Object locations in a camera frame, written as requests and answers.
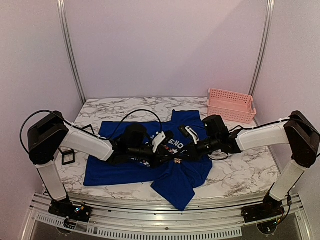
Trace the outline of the silver brooch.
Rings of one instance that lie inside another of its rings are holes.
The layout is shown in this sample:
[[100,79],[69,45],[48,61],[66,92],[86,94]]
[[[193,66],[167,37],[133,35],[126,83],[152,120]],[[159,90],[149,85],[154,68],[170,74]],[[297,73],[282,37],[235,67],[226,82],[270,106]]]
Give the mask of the silver brooch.
[[175,158],[175,159],[174,159],[174,163],[175,163],[175,164],[181,164],[182,161],[183,161],[183,160],[182,160],[182,159],[179,159],[179,158]]

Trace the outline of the blue printed t-shirt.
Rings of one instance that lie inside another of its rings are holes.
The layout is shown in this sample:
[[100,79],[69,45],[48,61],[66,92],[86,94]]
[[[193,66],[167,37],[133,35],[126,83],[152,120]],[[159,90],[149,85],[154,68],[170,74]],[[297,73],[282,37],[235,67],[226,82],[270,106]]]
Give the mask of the blue printed t-shirt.
[[[151,137],[160,127],[172,131],[173,139],[168,142],[168,147],[173,152],[190,143],[178,130],[181,125],[195,127],[201,140],[207,138],[198,110],[173,110],[167,122],[159,124],[157,121],[149,121],[142,125]],[[97,187],[151,182],[155,192],[179,211],[184,211],[195,196],[194,189],[206,182],[212,167],[213,162],[206,155],[198,161],[170,161],[156,168],[136,160],[113,165],[89,156],[83,184],[86,187]]]

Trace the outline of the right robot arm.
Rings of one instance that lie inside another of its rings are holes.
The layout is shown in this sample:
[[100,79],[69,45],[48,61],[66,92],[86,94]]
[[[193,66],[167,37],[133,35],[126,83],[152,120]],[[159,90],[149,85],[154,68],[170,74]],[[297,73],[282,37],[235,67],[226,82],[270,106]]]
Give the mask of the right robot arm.
[[240,154],[258,148],[290,147],[290,161],[258,208],[262,218],[269,218],[278,210],[278,203],[319,157],[320,133],[298,110],[287,118],[251,128],[239,126],[229,130],[219,115],[208,116],[202,122],[207,137],[186,146],[186,155],[190,160],[198,160],[215,151]]

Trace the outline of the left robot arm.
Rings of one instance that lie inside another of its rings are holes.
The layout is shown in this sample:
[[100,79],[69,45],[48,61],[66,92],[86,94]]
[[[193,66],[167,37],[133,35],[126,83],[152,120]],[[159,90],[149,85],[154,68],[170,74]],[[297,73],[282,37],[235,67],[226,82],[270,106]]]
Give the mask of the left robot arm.
[[119,136],[113,132],[109,137],[102,137],[65,120],[59,111],[46,110],[45,113],[47,115],[27,131],[28,145],[22,148],[35,165],[50,198],[55,202],[55,209],[63,217],[70,217],[75,210],[54,164],[59,148],[76,150],[112,164],[137,159],[151,167],[158,167],[173,158],[165,147],[171,136],[162,128],[155,137],[151,137],[140,123],[132,123]]

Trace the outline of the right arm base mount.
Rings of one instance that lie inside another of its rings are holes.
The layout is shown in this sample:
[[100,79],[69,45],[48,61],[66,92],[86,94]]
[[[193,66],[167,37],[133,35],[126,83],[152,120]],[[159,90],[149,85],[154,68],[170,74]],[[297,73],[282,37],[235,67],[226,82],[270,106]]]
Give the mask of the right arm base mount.
[[287,212],[285,212],[282,201],[276,201],[270,196],[267,196],[263,199],[262,203],[243,207],[241,209],[241,216],[246,223],[250,223],[280,215],[280,218],[273,222],[274,225],[279,225],[287,218],[291,210],[292,198],[290,195],[287,195],[286,201],[288,206]]

